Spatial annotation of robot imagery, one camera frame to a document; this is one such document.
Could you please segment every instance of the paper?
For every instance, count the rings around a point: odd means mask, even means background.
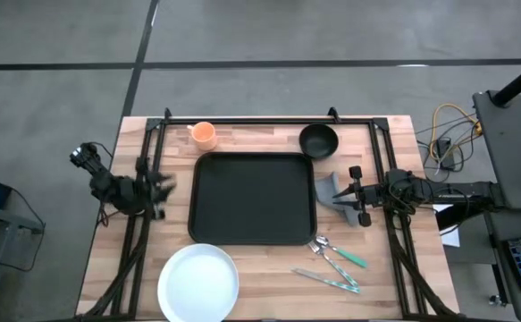
[[[437,211],[442,211],[451,206],[452,205],[439,204],[439,205],[433,205],[433,209],[435,209]],[[454,229],[455,227],[456,227],[456,225],[453,225],[447,229],[443,229],[439,232],[439,234],[444,234],[444,233]],[[458,228],[455,229],[452,233],[447,233],[447,234],[441,236],[441,240],[442,240],[443,245],[452,246],[452,247],[460,247],[460,239],[458,238]]]

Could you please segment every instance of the butcher block tabletop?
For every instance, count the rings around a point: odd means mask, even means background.
[[[410,116],[386,117],[389,120],[398,167],[413,171],[417,176],[424,176]],[[135,160],[141,150],[146,119],[123,119],[114,151],[112,173],[135,176]],[[218,146],[214,151],[301,152],[298,136],[304,127],[305,125],[216,125]],[[360,165],[362,184],[377,183],[367,126],[340,124],[331,127],[338,133],[340,145],[331,157],[314,161],[315,178],[337,172],[340,187],[347,187],[352,182],[348,169],[353,165]],[[383,167],[388,169],[383,139],[380,132],[378,135]],[[154,151],[155,140],[151,145],[150,156]],[[193,169],[202,154],[185,126],[166,127],[160,171],[173,174],[177,188],[164,204],[165,220],[153,221],[150,226],[137,318],[164,319],[156,296],[157,281],[167,259],[177,250],[194,243],[189,236],[187,223]],[[382,209],[369,209],[373,223],[366,228],[350,227],[337,213],[319,203],[316,213],[318,233],[328,237],[334,246],[367,261],[368,267],[362,268],[335,252],[326,252],[357,280],[361,293],[346,292],[290,272],[291,267],[302,267],[329,279],[342,281],[334,268],[306,245],[220,246],[232,257],[239,272],[239,296],[227,319],[401,318]],[[77,307],[78,314],[90,309],[115,278],[126,223],[126,216],[117,215],[110,218],[108,227],[100,225],[97,228]],[[457,299],[433,212],[418,208],[413,216],[411,232],[421,274],[443,302],[458,312]],[[405,275],[411,311],[416,312],[411,279],[407,273]],[[128,287],[130,283],[126,284],[123,296],[125,309],[129,303]]]

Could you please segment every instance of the orange cup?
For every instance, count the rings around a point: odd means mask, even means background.
[[[212,150],[216,147],[218,139],[214,126],[209,122],[199,122],[195,126],[187,126],[190,136],[197,143],[197,147],[204,151]]]

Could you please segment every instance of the concrete floor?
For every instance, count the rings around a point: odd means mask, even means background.
[[[149,3],[0,0],[0,64],[134,62]],[[152,62],[448,58],[521,58],[521,0],[163,0],[147,51]],[[472,111],[473,93],[520,72],[521,65],[144,71],[132,114],[160,115],[166,106],[177,115],[323,114],[335,106],[341,114],[410,114],[420,130],[437,105]],[[68,156],[86,140],[113,146],[130,76],[0,72],[0,182],[47,222],[35,268],[8,272],[0,285],[0,321],[72,316],[97,203],[88,174]],[[440,119],[457,117],[443,111]],[[493,179],[478,140],[450,182]],[[463,313],[516,319],[511,307],[488,306],[496,293],[490,267],[450,262]]]

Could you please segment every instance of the white plate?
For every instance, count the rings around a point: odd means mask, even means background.
[[[157,298],[171,322],[219,322],[239,294],[239,274],[231,257],[208,244],[177,251],[165,264]]]

